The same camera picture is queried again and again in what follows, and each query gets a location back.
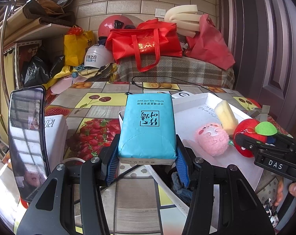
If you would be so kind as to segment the red plush apple toy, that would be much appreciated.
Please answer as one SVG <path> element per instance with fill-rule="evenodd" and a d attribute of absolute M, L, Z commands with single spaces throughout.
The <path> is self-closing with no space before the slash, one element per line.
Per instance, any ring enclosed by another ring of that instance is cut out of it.
<path fill-rule="evenodd" d="M 240 146 L 236 142 L 236 137 L 243 134 L 254 140 L 260 141 L 261 143 L 266 143 L 268 137 L 274 136 L 278 133 L 277 128 L 268 121 L 259 122 L 256 119 L 246 119 L 241 121 L 233 134 L 233 142 L 236 150 L 244 157 L 252 158 L 254 157 L 253 152 L 243 146 Z"/>

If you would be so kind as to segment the blue pink braided scrunchies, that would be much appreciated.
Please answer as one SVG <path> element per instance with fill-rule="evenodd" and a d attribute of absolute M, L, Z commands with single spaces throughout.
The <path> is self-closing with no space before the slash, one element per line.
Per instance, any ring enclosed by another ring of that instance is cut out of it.
<path fill-rule="evenodd" d="M 187 205 L 191 204 L 191 200 L 193 197 L 193 192 L 184 187 L 181 183 L 178 172 L 174 172 L 171 174 L 172 179 L 172 191 Z"/>

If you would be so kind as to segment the pale yellow sponge block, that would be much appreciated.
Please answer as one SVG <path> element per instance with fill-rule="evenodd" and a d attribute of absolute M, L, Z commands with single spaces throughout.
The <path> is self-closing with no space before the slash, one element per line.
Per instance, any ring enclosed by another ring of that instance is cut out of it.
<path fill-rule="evenodd" d="M 221 122 L 222 128 L 228 133 L 228 135 L 233 135 L 238 126 L 238 120 L 235 118 L 229 103 L 225 100 L 221 101 L 215 107 L 214 111 Z"/>

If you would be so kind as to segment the pink plush pig toy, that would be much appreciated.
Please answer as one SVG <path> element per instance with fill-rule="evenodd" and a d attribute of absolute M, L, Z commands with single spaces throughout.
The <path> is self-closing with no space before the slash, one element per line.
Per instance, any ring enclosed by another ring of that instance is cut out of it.
<path fill-rule="evenodd" d="M 208 123 L 197 130 L 195 139 L 199 146 L 211 156 L 225 153 L 229 145 L 229 135 L 220 124 Z"/>

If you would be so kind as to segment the blue tissue pack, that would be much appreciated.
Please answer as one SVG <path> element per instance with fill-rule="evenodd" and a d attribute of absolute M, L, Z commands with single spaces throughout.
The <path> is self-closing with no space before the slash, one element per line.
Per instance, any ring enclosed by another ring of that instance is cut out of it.
<path fill-rule="evenodd" d="M 176 129 L 171 95 L 128 96 L 117 155 L 122 163 L 135 165 L 172 165 L 175 162 Z"/>

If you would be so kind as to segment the leopard print scrunchie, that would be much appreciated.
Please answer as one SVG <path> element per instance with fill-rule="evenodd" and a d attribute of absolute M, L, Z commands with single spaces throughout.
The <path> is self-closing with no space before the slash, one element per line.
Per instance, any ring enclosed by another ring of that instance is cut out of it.
<path fill-rule="evenodd" d="M 276 207 L 273 206 L 273 203 L 271 201 L 271 198 L 268 198 L 264 203 L 263 203 L 263 207 L 264 210 L 266 211 L 270 222 L 272 224 L 272 226 L 275 228 L 278 223 L 279 223 L 279 218 L 278 218 L 278 214 L 276 211 Z"/>

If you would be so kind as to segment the white cardboard box tray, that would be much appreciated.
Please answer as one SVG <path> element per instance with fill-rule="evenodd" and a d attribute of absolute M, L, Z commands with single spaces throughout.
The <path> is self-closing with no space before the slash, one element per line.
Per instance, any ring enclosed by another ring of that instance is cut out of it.
<path fill-rule="evenodd" d="M 229 135 L 215 114 L 214 106 L 205 104 L 205 94 L 173 99 L 164 93 L 142 93 L 127 99 L 118 157 L 122 162 L 148 162 L 172 165 L 178 159 L 179 135 L 188 140 L 196 156 L 213 165 L 224 167 L 234 161 L 244 169 L 253 188 L 261 177 L 261 169 L 244 160 L 229 144 Z"/>

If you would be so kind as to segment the white small carton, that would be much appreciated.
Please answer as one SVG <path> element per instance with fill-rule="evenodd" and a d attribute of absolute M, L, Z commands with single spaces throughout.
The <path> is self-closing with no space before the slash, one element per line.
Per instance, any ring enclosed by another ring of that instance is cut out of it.
<path fill-rule="evenodd" d="M 50 171 L 62 162 L 68 125 L 63 115 L 45 117 L 45 141 Z"/>

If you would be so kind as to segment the smartphone on stand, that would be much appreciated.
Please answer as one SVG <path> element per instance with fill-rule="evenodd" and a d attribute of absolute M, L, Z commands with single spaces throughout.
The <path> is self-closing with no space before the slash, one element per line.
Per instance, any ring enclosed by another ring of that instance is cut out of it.
<path fill-rule="evenodd" d="M 45 142 L 45 88 L 14 90 L 8 110 L 8 142 L 20 198 L 30 203 L 51 173 Z"/>

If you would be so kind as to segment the fruit print tablecloth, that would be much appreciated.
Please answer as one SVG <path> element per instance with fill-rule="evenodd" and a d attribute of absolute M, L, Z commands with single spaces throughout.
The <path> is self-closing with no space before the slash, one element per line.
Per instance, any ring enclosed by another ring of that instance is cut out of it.
<path fill-rule="evenodd" d="M 58 95 L 47 114 L 64 114 L 68 125 L 64 156 L 86 157 L 108 146 L 120 131 L 119 114 L 124 111 L 127 92 L 149 92 L 148 83 L 78 84 Z M 148 168 L 121 163 L 124 177 L 102 191 L 108 228 L 112 234 L 181 234 L 186 215 L 150 174 Z M 6 157 L 0 163 L 0 217 L 16 232 L 26 212 Z"/>

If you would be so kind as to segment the dark red nonwoven bag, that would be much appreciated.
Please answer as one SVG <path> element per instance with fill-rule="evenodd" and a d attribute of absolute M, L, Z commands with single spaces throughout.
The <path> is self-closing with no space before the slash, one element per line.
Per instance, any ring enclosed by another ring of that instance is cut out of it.
<path fill-rule="evenodd" d="M 199 33 L 193 38 L 186 37 L 186 40 L 188 48 L 185 56 L 189 58 L 205 61 L 223 70 L 235 64 L 234 56 L 208 14 L 203 14 L 199 19 Z"/>

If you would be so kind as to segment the yellow shopping bag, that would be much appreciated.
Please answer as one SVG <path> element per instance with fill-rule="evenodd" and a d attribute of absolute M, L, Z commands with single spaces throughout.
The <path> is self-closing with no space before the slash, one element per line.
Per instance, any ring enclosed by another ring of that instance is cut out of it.
<path fill-rule="evenodd" d="M 95 44 L 92 31 L 74 25 L 64 36 L 64 65 L 77 67 L 84 63 L 87 50 Z"/>

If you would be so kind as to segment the cream foam roll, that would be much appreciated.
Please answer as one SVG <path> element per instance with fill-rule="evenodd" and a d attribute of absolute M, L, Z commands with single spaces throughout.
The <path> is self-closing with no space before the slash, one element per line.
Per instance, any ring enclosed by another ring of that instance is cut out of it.
<path fill-rule="evenodd" d="M 177 34 L 193 38 L 199 32 L 201 15 L 197 12 L 197 5 L 175 6 L 166 12 L 164 21 L 176 24 Z"/>

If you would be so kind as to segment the red tote bag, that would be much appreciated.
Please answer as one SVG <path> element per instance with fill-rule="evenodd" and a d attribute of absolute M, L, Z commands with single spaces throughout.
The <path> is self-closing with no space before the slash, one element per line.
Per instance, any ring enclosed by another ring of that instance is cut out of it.
<path fill-rule="evenodd" d="M 161 56 L 182 57 L 182 47 L 177 35 L 177 25 L 147 20 L 134 29 L 113 29 L 105 43 L 117 63 L 127 57 L 134 57 L 139 72 L 147 72 L 156 67 Z M 155 61 L 143 66 L 141 55 L 153 55 Z"/>

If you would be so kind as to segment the red helmet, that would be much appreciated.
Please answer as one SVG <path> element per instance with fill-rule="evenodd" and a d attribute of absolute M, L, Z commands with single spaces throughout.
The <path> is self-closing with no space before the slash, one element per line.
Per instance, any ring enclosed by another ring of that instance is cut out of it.
<path fill-rule="evenodd" d="M 110 31 L 114 29 L 135 29 L 131 19 L 124 15 L 112 15 L 104 19 L 98 27 L 98 38 L 107 38 Z"/>

